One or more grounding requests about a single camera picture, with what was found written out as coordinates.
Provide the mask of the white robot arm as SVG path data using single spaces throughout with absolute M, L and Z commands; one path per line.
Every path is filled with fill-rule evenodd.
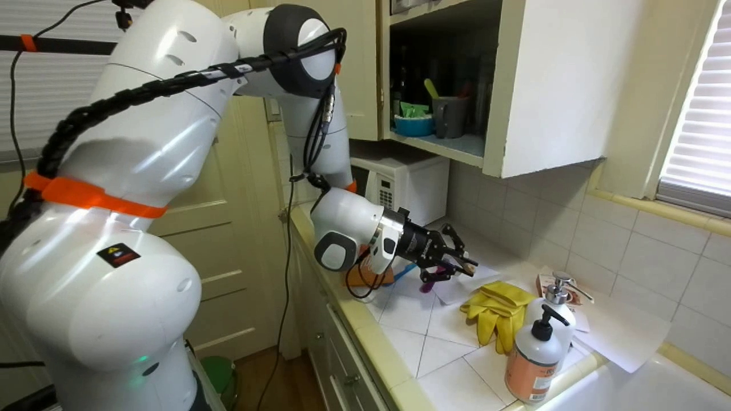
M 404 257 L 430 280 L 473 271 L 453 228 L 358 197 L 339 88 L 344 40 L 301 4 L 219 16 L 199 0 L 143 0 L 2 223 L 2 304 L 61 411 L 208 411 L 184 349 L 202 280 L 151 226 L 197 183 L 235 96 L 278 103 L 294 172 L 319 191 L 323 268 L 381 273 Z

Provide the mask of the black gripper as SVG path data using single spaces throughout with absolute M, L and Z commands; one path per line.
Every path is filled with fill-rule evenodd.
M 398 216 L 403 218 L 403 237 L 398 239 L 398 256 L 415 263 L 421 269 L 421 292 L 432 292 L 432 288 L 439 280 L 449 280 L 454 273 L 476 273 L 476 264 L 449 264 L 449 263 L 439 263 L 443 256 L 454 257 L 457 263 L 467 260 L 467 245 L 460 237 L 457 228 L 445 223 L 439 230 L 430 230 L 425 226 L 419 226 L 412 221 L 409 210 L 400 208 Z

